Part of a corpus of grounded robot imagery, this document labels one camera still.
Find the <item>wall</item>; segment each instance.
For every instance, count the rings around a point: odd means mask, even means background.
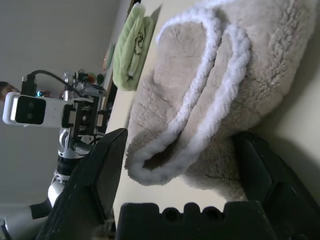
[[[0,81],[21,87],[21,77],[44,69],[99,73],[118,0],[0,1]],[[41,89],[63,86],[39,75]],[[57,164],[59,130],[0,122],[0,207],[38,203],[47,196]]]

